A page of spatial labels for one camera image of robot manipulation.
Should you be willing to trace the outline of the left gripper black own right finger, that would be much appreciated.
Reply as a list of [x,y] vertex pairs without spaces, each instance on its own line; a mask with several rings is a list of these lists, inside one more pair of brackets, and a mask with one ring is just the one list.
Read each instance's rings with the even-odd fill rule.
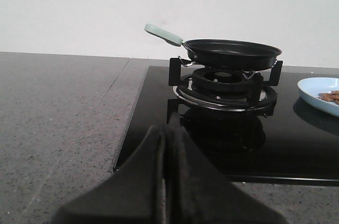
[[169,223],[287,223],[285,217],[227,180],[171,116],[166,135]]

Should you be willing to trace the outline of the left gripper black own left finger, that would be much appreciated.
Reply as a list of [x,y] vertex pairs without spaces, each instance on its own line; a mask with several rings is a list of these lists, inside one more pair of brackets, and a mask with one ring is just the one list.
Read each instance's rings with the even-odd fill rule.
[[52,223],[162,223],[164,126],[151,126],[105,182],[64,204]]

